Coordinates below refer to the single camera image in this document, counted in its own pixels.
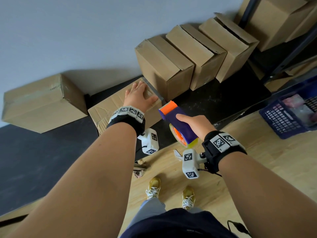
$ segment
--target left hand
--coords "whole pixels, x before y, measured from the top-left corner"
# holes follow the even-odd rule
[[[145,99],[143,93],[147,85],[140,81],[133,83],[131,90],[126,90],[123,106],[133,106],[142,112],[146,112],[148,108],[158,99],[157,96],[151,96]]]

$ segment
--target dark shirt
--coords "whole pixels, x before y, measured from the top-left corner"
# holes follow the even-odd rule
[[[141,220],[128,228],[121,237],[237,238],[210,212],[192,214],[182,208]]]

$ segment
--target black wrist strap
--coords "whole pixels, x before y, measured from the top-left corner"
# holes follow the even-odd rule
[[[205,149],[207,162],[206,168],[209,172],[215,174],[219,171],[219,162],[225,156],[233,152],[242,152],[247,154],[243,146],[227,133],[212,131],[205,137],[202,146]]]
[[[143,122],[138,122],[135,118],[129,116],[129,115],[120,115],[115,117],[113,120],[110,121],[110,123],[107,125],[107,128],[109,128],[111,125],[116,123],[127,123],[134,128],[135,132],[137,133],[137,137],[145,131],[145,118],[143,118]]]

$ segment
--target hand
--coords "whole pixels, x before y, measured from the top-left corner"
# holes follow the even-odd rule
[[[192,128],[194,133],[204,141],[205,136],[212,131],[215,131],[216,128],[209,122],[209,120],[204,115],[198,115],[195,117],[186,116],[183,114],[177,114],[176,118],[179,121],[188,123]]]
[[[143,93],[146,87],[147,85],[142,81],[138,84],[136,82],[133,83],[131,90],[126,90],[125,92],[123,106],[131,105],[145,113],[152,103],[158,99],[157,96],[151,96],[145,99]]]

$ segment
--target white wall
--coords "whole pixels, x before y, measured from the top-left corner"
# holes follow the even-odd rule
[[[66,72],[85,93],[141,74],[142,40],[177,24],[232,18],[242,0],[0,0],[0,97]]]

